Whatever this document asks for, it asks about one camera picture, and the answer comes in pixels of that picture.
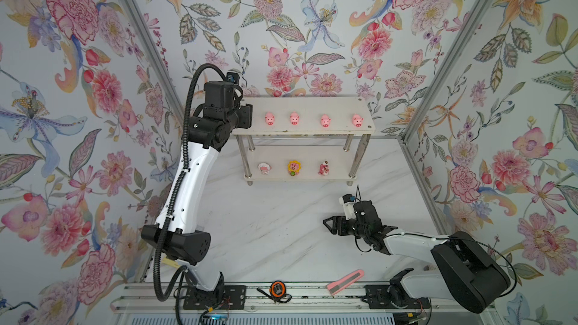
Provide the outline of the single pink piglet toy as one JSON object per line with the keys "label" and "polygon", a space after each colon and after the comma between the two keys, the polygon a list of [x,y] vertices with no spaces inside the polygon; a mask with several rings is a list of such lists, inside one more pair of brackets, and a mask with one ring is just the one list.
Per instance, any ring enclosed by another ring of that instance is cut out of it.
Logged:
{"label": "single pink piglet toy", "polygon": [[364,124],[364,118],[359,114],[354,114],[352,116],[352,124],[357,128],[361,128]]}

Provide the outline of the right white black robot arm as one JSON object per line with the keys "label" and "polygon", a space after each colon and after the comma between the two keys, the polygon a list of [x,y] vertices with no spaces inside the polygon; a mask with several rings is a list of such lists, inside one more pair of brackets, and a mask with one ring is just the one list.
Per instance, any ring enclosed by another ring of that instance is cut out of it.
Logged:
{"label": "right white black robot arm", "polygon": [[408,308],[432,299],[448,299],[480,314],[496,299],[510,293],[507,273],[483,250],[482,243],[469,234],[409,233],[383,224],[370,200],[346,194],[340,198],[340,204],[344,214],[323,221],[332,235],[351,236],[377,253],[407,257],[431,266],[409,267],[394,275],[384,287],[368,287],[371,307]]}

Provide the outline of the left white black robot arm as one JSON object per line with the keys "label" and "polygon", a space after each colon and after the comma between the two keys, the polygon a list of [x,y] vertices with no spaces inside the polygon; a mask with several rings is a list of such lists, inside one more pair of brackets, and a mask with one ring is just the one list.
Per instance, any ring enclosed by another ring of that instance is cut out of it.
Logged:
{"label": "left white black robot arm", "polygon": [[224,281],[222,272],[203,262],[212,237],[197,229],[202,195],[213,165],[231,133],[248,129],[251,105],[242,104],[242,88],[231,81],[204,85],[205,102],[188,111],[183,124],[181,157],[166,204],[141,237],[154,247],[153,283],[159,301],[169,298],[177,280],[189,278],[198,291],[215,293]]}

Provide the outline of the pink round pig toy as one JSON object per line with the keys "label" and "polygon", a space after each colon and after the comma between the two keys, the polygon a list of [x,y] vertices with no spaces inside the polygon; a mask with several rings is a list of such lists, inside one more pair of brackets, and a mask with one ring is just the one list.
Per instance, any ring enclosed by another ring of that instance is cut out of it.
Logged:
{"label": "pink round pig toy", "polygon": [[259,163],[257,165],[257,168],[259,169],[262,175],[268,175],[272,169],[271,165],[269,165],[267,162]]}

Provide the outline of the small red pink figurine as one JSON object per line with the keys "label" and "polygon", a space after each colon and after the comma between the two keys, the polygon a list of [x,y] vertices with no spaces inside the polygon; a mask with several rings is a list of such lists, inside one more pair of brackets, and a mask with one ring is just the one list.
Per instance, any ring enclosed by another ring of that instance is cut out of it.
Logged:
{"label": "small red pink figurine", "polygon": [[319,174],[321,176],[328,176],[330,173],[330,167],[328,161],[324,161],[319,167]]}

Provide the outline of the yellow-haired princess toy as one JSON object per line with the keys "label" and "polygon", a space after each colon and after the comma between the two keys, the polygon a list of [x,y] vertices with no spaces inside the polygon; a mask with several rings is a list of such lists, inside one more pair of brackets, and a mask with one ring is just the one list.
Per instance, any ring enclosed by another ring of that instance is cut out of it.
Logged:
{"label": "yellow-haired princess toy", "polygon": [[302,164],[297,160],[292,160],[287,164],[287,172],[291,177],[299,175],[301,169]]}

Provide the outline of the white two-tier shelf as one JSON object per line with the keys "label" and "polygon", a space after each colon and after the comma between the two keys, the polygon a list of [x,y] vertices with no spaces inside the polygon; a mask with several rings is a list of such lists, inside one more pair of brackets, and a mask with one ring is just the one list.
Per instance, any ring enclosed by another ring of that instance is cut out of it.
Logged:
{"label": "white two-tier shelf", "polygon": [[[253,106],[250,129],[236,129],[236,137],[248,184],[258,181],[323,181],[343,182],[349,186],[357,179],[361,161],[367,151],[376,125],[366,102],[357,97],[295,97],[247,98]],[[275,124],[267,126],[266,112],[275,115]],[[297,112],[300,123],[293,126],[290,114]],[[321,117],[331,118],[328,128],[321,125]],[[357,128],[352,116],[359,114],[364,124]],[[302,164],[300,174],[291,177],[287,164],[297,160]],[[319,167],[328,161],[328,176],[319,174]],[[259,163],[272,169],[262,175]]]}

